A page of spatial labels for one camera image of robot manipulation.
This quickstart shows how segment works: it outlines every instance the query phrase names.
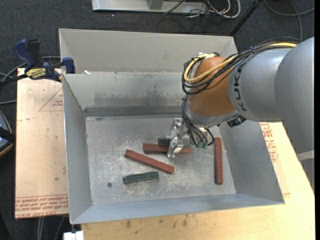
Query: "clamp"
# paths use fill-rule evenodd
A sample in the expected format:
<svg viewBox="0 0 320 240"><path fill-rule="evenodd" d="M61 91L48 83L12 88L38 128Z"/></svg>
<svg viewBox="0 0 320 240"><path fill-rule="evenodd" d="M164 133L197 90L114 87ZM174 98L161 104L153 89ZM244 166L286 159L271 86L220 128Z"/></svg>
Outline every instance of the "clamp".
<svg viewBox="0 0 320 240"><path fill-rule="evenodd" d="M62 74L52 68L48 62L44 62L40 53L39 39L27 41L27 39L24 38L14 45L13 51L15 55L26 64L24 74L1 81L0 86L24 78L30 78L32 80L47 79L61 82L62 74L74 74L76 72L74 61L70 57L64 57L62 59L60 64L63 67Z"/></svg>

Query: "robotic arm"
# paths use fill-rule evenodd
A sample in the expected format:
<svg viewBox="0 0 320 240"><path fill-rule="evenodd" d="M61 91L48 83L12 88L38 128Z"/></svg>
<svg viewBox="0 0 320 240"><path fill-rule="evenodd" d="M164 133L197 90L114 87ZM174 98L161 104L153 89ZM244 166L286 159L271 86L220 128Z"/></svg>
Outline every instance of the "robotic arm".
<svg viewBox="0 0 320 240"><path fill-rule="evenodd" d="M172 124L168 156L189 144L212 144L209 127L224 122L230 127L245 120L282 122L312 181L314 42L314 37L299 44L274 39L228 58L212 53L188 61L182 76L182 118Z"/></svg>

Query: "yellow cable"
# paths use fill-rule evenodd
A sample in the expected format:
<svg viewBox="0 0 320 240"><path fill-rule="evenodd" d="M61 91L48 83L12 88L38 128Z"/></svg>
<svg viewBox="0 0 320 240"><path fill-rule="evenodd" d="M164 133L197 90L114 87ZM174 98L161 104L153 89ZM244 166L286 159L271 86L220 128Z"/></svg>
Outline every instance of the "yellow cable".
<svg viewBox="0 0 320 240"><path fill-rule="evenodd" d="M272 47L272 46L288 46L290 48L294 48L297 45L295 43L290 43L290 42L279 42L279 43L273 43L273 44L266 45L266 47ZM204 79L205 77L209 76L212 72L214 72L216 70L219 70L219 69L222 69L228 63L230 63L237 55L234 55L231 58L221 62L219 65L209 69L208 71L204 72L203 74L201 74L201 75L199 75L197 77L188 78L189 72L190 72L191 68L196 64L196 62L198 62L202 58L205 58L205 57L211 58L211 57L214 57L214 56L215 56L214 54L212 54L212 55L211 54L200 54L200 55L198 55L187 66L187 68L186 68L186 70L184 72L184 75L183 75L184 80L186 82L188 82L189 84L193 84L193 83L199 82L202 79Z"/></svg>

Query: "black carpet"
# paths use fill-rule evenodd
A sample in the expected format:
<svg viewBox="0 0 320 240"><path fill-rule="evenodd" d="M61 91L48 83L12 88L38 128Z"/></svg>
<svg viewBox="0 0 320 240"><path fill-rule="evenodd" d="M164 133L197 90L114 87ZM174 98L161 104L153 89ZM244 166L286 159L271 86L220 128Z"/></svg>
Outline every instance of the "black carpet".
<svg viewBox="0 0 320 240"><path fill-rule="evenodd" d="M46 56L60 54L59 28L228 36L253 1L240 0L240 16L228 20L217 15L186 18L174 13L93 12L92 0L0 0L0 73L7 73L22 63L13 52L14 44L22 38L40 39L42 54ZM285 14L293 14L295 9L303 12L315 6L315 0L291 0L291 4L279 0L267 2ZM301 15L300 19L304 41L315 35L315 13ZM300 35L296 16L275 14L262 3L234 37L241 52L267 39L300 38ZM16 99L16 92L15 83L0 89L0 103ZM0 111L15 132L16 104L0 105ZM38 219L14 219L14 196L15 151L12 150L0 158L0 213L14 239L37 239ZM46 217L42 239L53 240L61 220L60 216ZM71 230L68 219L61 225L61 232Z"/></svg>

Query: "red block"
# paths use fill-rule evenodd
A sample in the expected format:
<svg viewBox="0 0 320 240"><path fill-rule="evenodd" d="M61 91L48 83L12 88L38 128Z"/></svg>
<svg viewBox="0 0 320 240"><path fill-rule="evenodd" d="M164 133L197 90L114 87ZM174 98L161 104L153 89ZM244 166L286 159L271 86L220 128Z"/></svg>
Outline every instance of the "red block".
<svg viewBox="0 0 320 240"><path fill-rule="evenodd" d="M167 153L169 146L160 146L153 143L143 143L143 151L145 153ZM192 153L192 147L183 147L179 154L190 154Z"/></svg>
<svg viewBox="0 0 320 240"><path fill-rule="evenodd" d="M146 166L150 166L152 168L158 169L158 170L165 172L167 174L172 174L175 171L175 168L169 164L166 164L164 162L160 162L160 161L155 160L155 159L148 157L146 155L134 152L130 149L127 149L125 151L124 157L129 158L134 161L137 161L137 162L144 164Z"/></svg>
<svg viewBox="0 0 320 240"><path fill-rule="evenodd" d="M214 179L215 184L222 185L224 183L224 173L222 165L222 141L221 138L214 139Z"/></svg>

